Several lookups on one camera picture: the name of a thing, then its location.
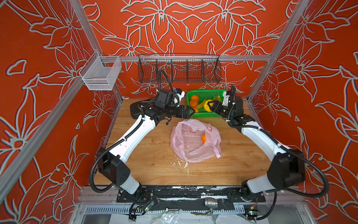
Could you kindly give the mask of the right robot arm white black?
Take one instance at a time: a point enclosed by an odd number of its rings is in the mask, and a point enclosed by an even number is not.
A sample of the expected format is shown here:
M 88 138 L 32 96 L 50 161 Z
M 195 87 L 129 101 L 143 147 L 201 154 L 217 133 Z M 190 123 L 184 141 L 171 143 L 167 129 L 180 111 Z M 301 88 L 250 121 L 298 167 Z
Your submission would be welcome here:
M 241 197 L 250 201 L 255 195 L 266 192 L 287 190 L 294 194 L 319 198 L 329 192 L 329 182 L 325 174 L 308 159 L 300 150 L 293 150 L 282 144 L 255 121 L 253 117 L 243 111 L 242 100 L 228 96 L 224 102 L 208 103 L 209 109 L 220 115 L 227 124 L 251 139 L 269 158 L 271 165 L 266 174 L 246 180 L 241 183 Z M 312 167 L 320 176 L 323 188 L 314 194 L 303 193 L 292 189 L 293 185 L 305 182 L 305 167 Z

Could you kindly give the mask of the yellow green fruit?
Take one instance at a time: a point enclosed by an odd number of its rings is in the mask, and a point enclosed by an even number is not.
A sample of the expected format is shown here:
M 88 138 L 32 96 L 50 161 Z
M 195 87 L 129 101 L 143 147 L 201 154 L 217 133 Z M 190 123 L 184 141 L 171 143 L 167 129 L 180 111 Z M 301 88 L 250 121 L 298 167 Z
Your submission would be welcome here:
M 217 100 L 217 101 L 222 102 L 222 98 L 221 98 L 220 95 L 217 95 L 217 96 L 213 97 L 213 100 Z

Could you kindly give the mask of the pink plastic bag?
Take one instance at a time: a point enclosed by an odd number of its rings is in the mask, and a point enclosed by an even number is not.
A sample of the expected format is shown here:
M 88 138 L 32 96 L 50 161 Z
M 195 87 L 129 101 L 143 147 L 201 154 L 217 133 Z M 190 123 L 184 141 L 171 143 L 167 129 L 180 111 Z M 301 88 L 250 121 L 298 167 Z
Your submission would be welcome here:
M 203 134 L 206 134 L 207 138 L 204 144 L 201 140 Z M 196 119 L 189 119 L 173 127 L 170 145 L 180 159 L 198 163 L 212 157 L 221 158 L 221 141 L 217 128 Z

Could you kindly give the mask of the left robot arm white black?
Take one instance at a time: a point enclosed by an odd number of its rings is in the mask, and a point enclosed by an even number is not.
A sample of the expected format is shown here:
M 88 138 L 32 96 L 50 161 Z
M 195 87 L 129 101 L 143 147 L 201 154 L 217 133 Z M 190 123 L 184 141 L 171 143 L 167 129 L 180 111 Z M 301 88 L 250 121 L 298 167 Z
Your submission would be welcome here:
M 161 121 L 171 121 L 173 117 L 189 119 L 195 114 L 195 110 L 190 106 L 166 106 L 160 109 L 154 104 L 141 101 L 132 104 L 131 110 L 138 115 L 132 127 L 118 141 L 108 148 L 101 148 L 96 154 L 97 159 L 90 171 L 89 185 L 97 193 L 104 193 L 116 186 L 138 197 L 141 184 L 131 175 L 131 169 L 126 165 L 133 150 Z M 112 183 L 103 189 L 98 188 L 94 184 L 95 170 Z

